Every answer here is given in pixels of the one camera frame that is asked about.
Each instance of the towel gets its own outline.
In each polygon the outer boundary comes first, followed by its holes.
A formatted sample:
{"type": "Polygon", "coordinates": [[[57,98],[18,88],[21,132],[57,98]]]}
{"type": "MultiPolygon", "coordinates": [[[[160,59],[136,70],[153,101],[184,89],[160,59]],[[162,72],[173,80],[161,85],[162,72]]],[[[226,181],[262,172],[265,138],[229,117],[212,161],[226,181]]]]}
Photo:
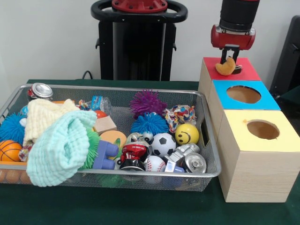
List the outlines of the towel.
{"type": "Polygon", "coordinates": [[[83,166],[90,146],[86,129],[91,129],[96,119],[94,111],[68,112],[37,139],[26,170],[32,184],[59,185],[83,166]]]}
{"type": "Polygon", "coordinates": [[[76,110],[79,110],[79,108],[70,99],[62,105],[40,98],[30,101],[23,146],[29,145],[31,142],[35,143],[36,139],[59,117],[76,110]]]}

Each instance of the metal basket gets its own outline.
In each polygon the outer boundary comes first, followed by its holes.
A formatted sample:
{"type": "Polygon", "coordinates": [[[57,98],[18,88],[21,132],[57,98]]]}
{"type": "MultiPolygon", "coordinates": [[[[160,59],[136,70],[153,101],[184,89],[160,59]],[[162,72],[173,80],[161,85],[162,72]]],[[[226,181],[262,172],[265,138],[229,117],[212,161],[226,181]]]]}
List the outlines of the metal basket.
{"type": "MultiPolygon", "coordinates": [[[[7,115],[17,113],[28,104],[27,90],[30,84],[17,88],[9,97],[8,101],[0,110],[0,123],[7,115]]],[[[131,125],[134,122],[133,115],[129,109],[129,102],[133,99],[139,89],[106,88],[106,87],[84,87],[50,85],[54,95],[53,101],[62,101],[68,98],[78,102],[80,99],[91,99],[94,95],[108,97],[112,104],[111,118],[117,125],[119,131],[125,135],[130,134],[131,125]]],[[[202,133],[198,142],[200,154],[205,158],[206,173],[170,173],[170,172],[137,172],[121,170],[82,170],[78,171],[72,178],[63,182],[63,186],[74,187],[104,187],[104,188],[136,188],[155,190],[180,190],[180,191],[203,191],[211,178],[221,172],[221,164],[212,131],[210,115],[207,108],[205,96],[196,91],[183,90],[154,90],[159,92],[159,98],[171,108],[174,105],[194,105],[197,116],[197,128],[202,133]],[[156,184],[150,184],[149,180],[155,180],[156,184]]],[[[4,174],[15,171],[17,176],[25,173],[26,166],[0,165],[2,171],[1,183],[24,184],[19,178],[11,182],[4,174]]]]}

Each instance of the soccer ball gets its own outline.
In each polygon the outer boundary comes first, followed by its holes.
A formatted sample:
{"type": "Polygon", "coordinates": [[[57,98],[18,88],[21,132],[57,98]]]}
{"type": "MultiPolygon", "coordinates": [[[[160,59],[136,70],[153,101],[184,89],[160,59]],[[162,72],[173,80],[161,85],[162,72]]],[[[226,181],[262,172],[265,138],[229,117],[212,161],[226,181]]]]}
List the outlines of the soccer ball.
{"type": "Polygon", "coordinates": [[[151,144],[154,155],[164,157],[171,155],[176,149],[175,139],[168,133],[157,134],[151,144]]]}

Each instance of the green table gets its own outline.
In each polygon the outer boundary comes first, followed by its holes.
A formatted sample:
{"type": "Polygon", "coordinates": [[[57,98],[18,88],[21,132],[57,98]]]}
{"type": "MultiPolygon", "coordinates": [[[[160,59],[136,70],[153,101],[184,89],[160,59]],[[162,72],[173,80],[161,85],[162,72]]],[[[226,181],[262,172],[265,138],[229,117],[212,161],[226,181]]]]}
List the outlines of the green table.
{"type": "MultiPolygon", "coordinates": [[[[196,90],[197,82],[29,80],[29,83],[196,90]]],[[[286,203],[225,203],[218,178],[205,191],[0,185],[0,224],[300,224],[300,179],[286,203]]]]}

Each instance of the cream knitted cloth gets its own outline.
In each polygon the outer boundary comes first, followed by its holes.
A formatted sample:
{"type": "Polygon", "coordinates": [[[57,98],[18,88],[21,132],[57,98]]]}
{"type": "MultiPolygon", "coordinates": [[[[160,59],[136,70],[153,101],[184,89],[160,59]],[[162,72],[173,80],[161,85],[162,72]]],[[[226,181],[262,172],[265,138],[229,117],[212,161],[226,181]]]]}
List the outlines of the cream knitted cloth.
{"type": "Polygon", "coordinates": [[[62,115],[79,110],[71,99],[67,99],[63,105],[57,105],[44,99],[35,99],[28,104],[28,117],[25,128],[23,146],[36,140],[62,115]]]}

